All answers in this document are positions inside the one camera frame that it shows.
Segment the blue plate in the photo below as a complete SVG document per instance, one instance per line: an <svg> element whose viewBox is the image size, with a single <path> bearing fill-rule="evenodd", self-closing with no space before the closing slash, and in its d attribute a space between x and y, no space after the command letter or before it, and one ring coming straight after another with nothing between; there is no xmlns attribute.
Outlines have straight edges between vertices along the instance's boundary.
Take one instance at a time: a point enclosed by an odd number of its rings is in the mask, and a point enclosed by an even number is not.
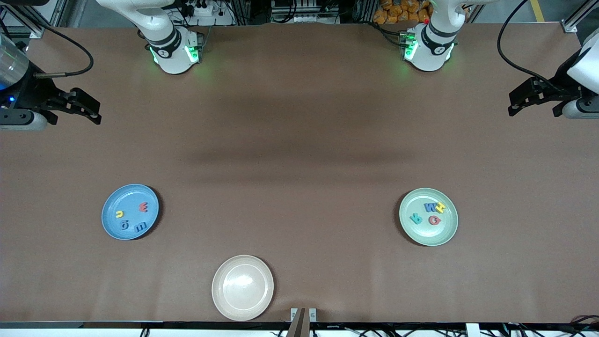
<svg viewBox="0 0 599 337"><path fill-rule="evenodd" d="M144 201L148 203L148 212L146 213L138 211L138 205ZM115 212L118 210L124 211L123 218L115 218ZM101 222L110 237L121 241L130 241L139 239L152 230L158 221L159 211L158 195L152 188L141 184L130 184L118 188L107 198L102 208ZM128 220L130 223L129 229L126 231L119 229L119 222L122 220ZM140 222L145 222L147 229L144 232L136 233L135 226Z"/></svg>

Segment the pile of orange items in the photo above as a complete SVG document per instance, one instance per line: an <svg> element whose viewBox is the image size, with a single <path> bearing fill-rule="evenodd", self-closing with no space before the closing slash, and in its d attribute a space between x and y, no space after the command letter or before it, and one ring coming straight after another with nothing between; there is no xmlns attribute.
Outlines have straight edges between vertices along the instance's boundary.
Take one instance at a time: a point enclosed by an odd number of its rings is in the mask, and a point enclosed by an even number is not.
<svg viewBox="0 0 599 337"><path fill-rule="evenodd" d="M391 25L402 21L428 23L434 11L430 0L378 0L372 21Z"/></svg>

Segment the white power strip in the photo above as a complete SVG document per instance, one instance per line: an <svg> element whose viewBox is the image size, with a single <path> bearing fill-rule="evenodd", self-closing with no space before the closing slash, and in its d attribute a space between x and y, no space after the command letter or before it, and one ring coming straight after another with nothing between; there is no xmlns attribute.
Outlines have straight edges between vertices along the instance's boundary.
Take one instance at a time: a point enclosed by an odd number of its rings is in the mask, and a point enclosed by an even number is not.
<svg viewBox="0 0 599 337"><path fill-rule="evenodd" d="M228 5L224 0L182 0L179 8L186 18L232 18Z"/></svg>

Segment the green plate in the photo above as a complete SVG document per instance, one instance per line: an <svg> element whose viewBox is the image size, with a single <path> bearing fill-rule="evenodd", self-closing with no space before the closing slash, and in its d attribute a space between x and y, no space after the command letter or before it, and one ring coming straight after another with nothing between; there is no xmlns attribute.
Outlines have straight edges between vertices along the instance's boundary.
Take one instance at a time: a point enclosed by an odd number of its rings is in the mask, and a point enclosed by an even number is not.
<svg viewBox="0 0 599 337"><path fill-rule="evenodd" d="M425 203L438 201L447 205L444 214L425 210ZM415 212L422 217L422 223L419 225L409 219ZM439 225L432 226L428 222L432 215L441 218ZM432 188L418 188L408 192L400 202L398 220L410 239L426 247L438 247L447 243L456 235L459 226L459 216L453 201L446 194Z"/></svg>

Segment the black equipment rack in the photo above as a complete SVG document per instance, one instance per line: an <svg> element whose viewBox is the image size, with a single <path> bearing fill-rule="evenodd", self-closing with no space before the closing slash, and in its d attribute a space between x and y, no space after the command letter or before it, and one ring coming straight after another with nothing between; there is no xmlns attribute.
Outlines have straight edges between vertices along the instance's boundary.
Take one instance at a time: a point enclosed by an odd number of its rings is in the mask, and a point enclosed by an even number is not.
<svg viewBox="0 0 599 337"><path fill-rule="evenodd" d="M339 18L339 0L271 0L269 22L323 23L334 25Z"/></svg>

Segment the beige plate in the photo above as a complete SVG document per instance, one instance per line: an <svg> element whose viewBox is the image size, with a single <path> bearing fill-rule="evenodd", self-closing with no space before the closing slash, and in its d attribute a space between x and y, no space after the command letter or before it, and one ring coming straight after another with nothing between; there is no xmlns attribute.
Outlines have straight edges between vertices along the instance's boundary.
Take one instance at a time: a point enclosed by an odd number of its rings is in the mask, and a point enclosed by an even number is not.
<svg viewBox="0 0 599 337"><path fill-rule="evenodd" d="M238 255L223 262L212 278L212 301L226 318L246 322L269 307L275 282L270 268L260 258Z"/></svg>

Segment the aluminium frame post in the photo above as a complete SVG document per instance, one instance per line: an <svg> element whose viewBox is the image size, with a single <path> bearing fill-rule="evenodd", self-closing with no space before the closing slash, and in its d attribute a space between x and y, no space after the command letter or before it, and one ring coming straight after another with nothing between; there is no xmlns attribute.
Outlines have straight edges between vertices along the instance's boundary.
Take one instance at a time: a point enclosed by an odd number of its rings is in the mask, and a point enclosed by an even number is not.
<svg viewBox="0 0 599 337"><path fill-rule="evenodd" d="M576 33L577 25L594 9L599 7L599 0L584 0L567 19L561 20L561 28L564 33Z"/></svg>
<svg viewBox="0 0 599 337"><path fill-rule="evenodd" d="M58 26L69 0L0 0L0 33L39 39L47 26Z"/></svg>

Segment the metal table edge bracket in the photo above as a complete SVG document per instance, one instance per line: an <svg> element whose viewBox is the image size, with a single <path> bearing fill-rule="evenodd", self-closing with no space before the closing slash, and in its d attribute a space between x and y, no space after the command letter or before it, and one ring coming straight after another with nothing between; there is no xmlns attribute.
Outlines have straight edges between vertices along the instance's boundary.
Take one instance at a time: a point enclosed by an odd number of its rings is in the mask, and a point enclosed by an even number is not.
<svg viewBox="0 0 599 337"><path fill-rule="evenodd" d="M317 337L311 324L317 322L316 308L292 308L286 337Z"/></svg>

